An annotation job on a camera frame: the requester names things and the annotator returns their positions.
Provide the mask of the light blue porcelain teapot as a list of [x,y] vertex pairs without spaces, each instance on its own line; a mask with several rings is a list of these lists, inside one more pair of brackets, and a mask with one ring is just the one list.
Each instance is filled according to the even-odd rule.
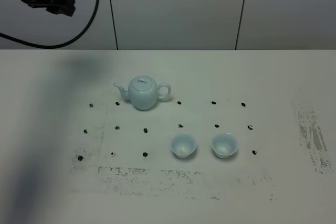
[[117,83],[113,86],[119,89],[123,100],[131,102],[135,108],[142,111],[151,109],[157,100],[168,100],[171,95],[170,84],[165,82],[157,84],[149,76],[133,78],[127,90]]

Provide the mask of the left blue porcelain teacup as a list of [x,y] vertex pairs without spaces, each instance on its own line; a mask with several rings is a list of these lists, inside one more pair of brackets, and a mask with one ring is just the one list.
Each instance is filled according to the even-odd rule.
[[172,138],[171,152],[180,159],[188,158],[197,148],[196,141],[189,133],[180,133]]

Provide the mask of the blue porcelain teacup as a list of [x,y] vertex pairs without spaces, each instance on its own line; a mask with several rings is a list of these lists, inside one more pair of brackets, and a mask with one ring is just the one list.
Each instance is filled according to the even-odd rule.
[[238,142],[230,133],[218,133],[211,142],[214,154],[221,159],[226,159],[238,151]]
[[180,133],[172,138],[171,152],[180,159],[188,158],[197,148],[196,141],[189,133]]

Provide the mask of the right blue porcelain teacup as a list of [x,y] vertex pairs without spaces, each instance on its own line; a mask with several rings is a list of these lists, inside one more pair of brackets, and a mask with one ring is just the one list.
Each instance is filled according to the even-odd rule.
[[214,154],[221,159],[226,159],[238,151],[238,142],[230,133],[218,133],[211,142]]

